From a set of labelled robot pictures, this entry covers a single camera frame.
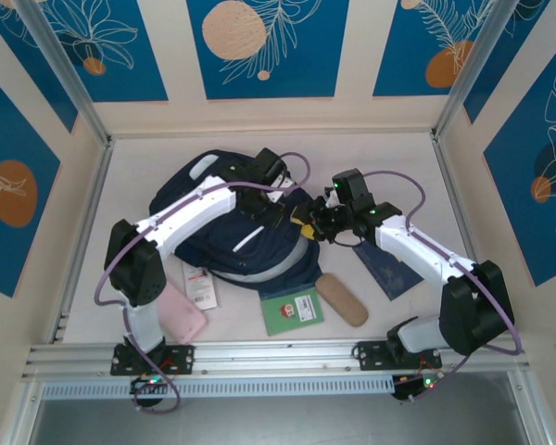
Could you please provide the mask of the aluminium frame post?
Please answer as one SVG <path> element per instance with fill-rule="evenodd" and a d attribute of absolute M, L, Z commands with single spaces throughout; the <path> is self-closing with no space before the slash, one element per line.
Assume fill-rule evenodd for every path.
<path fill-rule="evenodd" d="M 434 142 L 440 143 L 442 136 L 449 129 L 519 1 L 495 0 L 490 15 L 483 23 L 482 29 L 474 41 L 456 82 L 450 88 L 448 98 L 432 129 Z"/>
<path fill-rule="evenodd" d="M 110 134 L 98 116 L 78 72 L 58 40 L 55 32 L 34 0 L 12 0 L 15 9 L 31 34 L 34 42 L 57 76 L 75 108 L 84 117 L 88 127 L 102 146 L 108 146 Z"/>

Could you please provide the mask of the tan glasses case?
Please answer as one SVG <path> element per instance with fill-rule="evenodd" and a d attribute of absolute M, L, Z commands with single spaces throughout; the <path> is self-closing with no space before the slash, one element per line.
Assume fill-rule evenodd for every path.
<path fill-rule="evenodd" d="M 349 325 L 360 327 L 369 318 L 365 305 L 333 274 L 324 273 L 315 282 L 316 291 Z"/>

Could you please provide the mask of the green notebook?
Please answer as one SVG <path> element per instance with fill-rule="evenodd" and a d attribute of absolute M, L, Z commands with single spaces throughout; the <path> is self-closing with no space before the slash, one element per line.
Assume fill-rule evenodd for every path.
<path fill-rule="evenodd" d="M 314 288 L 265 299 L 260 306 L 266 331 L 270 337 L 324 321 Z"/>

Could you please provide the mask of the aluminium table side rail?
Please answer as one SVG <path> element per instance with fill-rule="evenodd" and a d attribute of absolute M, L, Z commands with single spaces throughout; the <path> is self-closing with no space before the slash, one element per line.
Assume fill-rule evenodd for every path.
<path fill-rule="evenodd" d="M 82 210 L 82 218 L 80 219 L 80 232 L 78 233 L 76 242 L 73 246 L 70 265 L 65 275 L 62 290 L 59 294 L 59 297 L 57 298 L 55 315 L 52 317 L 52 326 L 50 327 L 50 330 L 47 334 L 48 344 L 58 342 L 60 322 L 62 320 L 65 320 L 70 312 L 74 293 L 82 271 L 82 264 L 86 254 L 86 249 L 94 225 L 98 204 L 102 196 L 105 181 L 107 179 L 107 172 L 111 162 L 114 146 L 115 140 L 113 138 L 110 138 L 101 151 L 98 163 L 96 165 L 97 169 L 94 177 L 92 178 L 92 182 L 90 183 L 90 193 Z"/>
<path fill-rule="evenodd" d="M 459 228 L 461 242 L 469 256 L 476 255 L 467 220 L 461 208 L 445 150 L 431 137 L 439 169 Z M 492 261 L 469 261 L 470 278 L 453 278 L 442 291 L 440 321 L 447 342 L 461 341 L 476 350 L 507 331 L 512 323 L 512 308 L 502 272 Z"/>

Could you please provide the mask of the aluminium lower frame bar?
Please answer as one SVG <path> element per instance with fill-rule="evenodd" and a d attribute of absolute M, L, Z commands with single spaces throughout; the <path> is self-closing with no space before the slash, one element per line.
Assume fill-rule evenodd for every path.
<path fill-rule="evenodd" d="M 44 393 L 43 382 L 20 382 L 6 410 L 0 445 L 29 445 Z"/>
<path fill-rule="evenodd" d="M 528 445 L 554 445 L 548 418 L 536 394 L 529 371 L 508 371 L 512 394 Z"/>

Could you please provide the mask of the pink pencil case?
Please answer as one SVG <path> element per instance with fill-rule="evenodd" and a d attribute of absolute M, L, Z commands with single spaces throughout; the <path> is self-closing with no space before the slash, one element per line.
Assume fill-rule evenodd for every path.
<path fill-rule="evenodd" d="M 168 281 L 157 298 L 161 328 L 180 344 L 191 343 L 207 324 L 205 314 Z"/>

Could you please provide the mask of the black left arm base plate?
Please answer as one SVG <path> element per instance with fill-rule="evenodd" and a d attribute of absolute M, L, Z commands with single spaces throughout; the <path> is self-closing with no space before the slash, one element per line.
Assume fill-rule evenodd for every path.
<path fill-rule="evenodd" d="M 195 347 L 192 345 L 160 344 L 146 355 L 167 375 L 190 375 L 195 362 Z M 129 343 L 118 344 L 110 365 L 110 374 L 114 376 L 139 376 L 158 374 Z"/>

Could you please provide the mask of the white red paper tag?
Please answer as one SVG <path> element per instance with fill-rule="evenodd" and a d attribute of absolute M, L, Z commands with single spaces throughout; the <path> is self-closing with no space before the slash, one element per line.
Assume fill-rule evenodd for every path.
<path fill-rule="evenodd" d="M 183 263 L 186 296 L 202 311 L 218 306 L 212 274 L 206 269 Z"/>

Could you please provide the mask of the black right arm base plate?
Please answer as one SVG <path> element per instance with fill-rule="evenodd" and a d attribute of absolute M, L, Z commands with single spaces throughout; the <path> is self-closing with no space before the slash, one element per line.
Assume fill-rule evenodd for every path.
<path fill-rule="evenodd" d="M 434 350 L 408 352 L 394 340 L 360 341 L 351 355 L 359 362 L 361 371 L 418 370 L 422 365 L 438 369 L 442 366 L 441 357 L 435 356 Z"/>

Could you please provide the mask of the aluminium mounting rail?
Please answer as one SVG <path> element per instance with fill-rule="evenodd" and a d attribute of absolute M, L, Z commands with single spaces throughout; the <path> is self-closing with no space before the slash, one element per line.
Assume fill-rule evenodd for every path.
<path fill-rule="evenodd" d="M 355 339 L 198 342 L 191 378 L 294 377 L 359 375 L 352 357 Z M 24 382 L 110 379 L 112 343 L 33 345 L 23 366 Z M 462 356 L 440 351 L 443 371 L 519 371 L 529 367 L 525 355 L 479 350 L 463 367 Z"/>

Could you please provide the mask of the navy blue backpack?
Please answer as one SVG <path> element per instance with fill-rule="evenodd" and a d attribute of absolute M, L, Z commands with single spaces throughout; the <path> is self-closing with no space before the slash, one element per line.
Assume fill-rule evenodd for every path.
<path fill-rule="evenodd" d="M 157 191 L 149 213 L 166 209 L 223 167 L 252 160 L 247 155 L 219 149 L 198 155 Z M 261 295 L 313 284 L 322 275 L 319 254 L 319 244 L 303 236 L 288 215 L 277 227 L 267 228 L 239 210 L 203 226 L 174 250 L 183 262 Z"/>

